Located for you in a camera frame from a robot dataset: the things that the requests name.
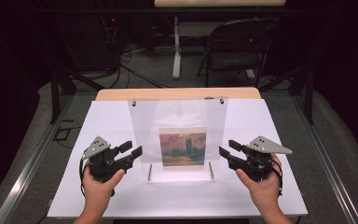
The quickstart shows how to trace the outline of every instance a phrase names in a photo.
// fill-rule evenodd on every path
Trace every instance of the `chair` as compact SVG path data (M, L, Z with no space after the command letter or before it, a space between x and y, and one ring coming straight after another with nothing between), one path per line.
M228 21L217 26L209 38L197 76L202 68L206 68L205 87L208 87L210 71L246 73L246 70L256 69L257 87L271 39L277 30L277 20L270 18Z

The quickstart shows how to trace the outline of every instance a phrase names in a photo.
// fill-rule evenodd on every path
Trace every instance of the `human hand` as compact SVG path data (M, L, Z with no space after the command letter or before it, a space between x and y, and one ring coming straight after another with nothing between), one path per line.
M274 160L273 168L281 172L280 160L273 153L271 157ZM267 223L291 223L278 205L280 179L275 173L271 172L267 179L259 182L254 182L242 169L237 169L236 173L250 191L252 201Z
M90 168L86 165L82 181L86 204L75 223L98 223L109 204L112 190L120 182L124 174L124 170L119 170L112 178L102 183L94 179L90 173Z

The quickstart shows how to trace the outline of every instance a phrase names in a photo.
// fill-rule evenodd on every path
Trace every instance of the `small painting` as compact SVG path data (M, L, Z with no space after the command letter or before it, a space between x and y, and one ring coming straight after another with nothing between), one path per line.
M203 166L206 133L206 127L159 129L163 167Z

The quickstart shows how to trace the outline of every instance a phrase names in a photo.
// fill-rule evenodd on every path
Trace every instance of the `table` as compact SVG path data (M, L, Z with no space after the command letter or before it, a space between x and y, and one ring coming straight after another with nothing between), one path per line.
M155 7L282 7L286 0L155 0ZM181 50L179 46L180 35L209 36L219 23L186 23L185 29L180 29L178 17L174 18L175 56L173 60L172 78L180 77Z
M74 218L81 213L84 198L79 188L79 159L96 134L107 135L109 139L106 140L113 146L134 140L126 100L222 96L228 97L222 147L229 148L228 138L250 141L259 134L280 143L267 105L255 88L103 90L98 93L96 101L89 109L62 182L48 211L48 217ZM283 196L279 200L281 208L288 216L306 215L308 211L290 164L284 155L279 155L279 158L284 169ZM223 158L220 159L219 172L215 180L167 183L147 183L142 174L141 163L136 160L116 187L116 195L103 214L103 217L111 218L259 216L248 190L236 177L235 172L228 169L227 161Z

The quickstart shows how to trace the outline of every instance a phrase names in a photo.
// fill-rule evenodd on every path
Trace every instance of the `wrist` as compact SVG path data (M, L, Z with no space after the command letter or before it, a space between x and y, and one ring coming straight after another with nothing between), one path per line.
M80 214L78 219L75 221L76 224L82 224L82 223L88 223L88 224L97 224L101 220L101 216L99 214L96 214L95 212L92 212L85 208L83 212Z
M262 212L261 216L268 224L292 223L290 219L282 212L281 208L278 205L270 207L270 209L268 209L267 211Z

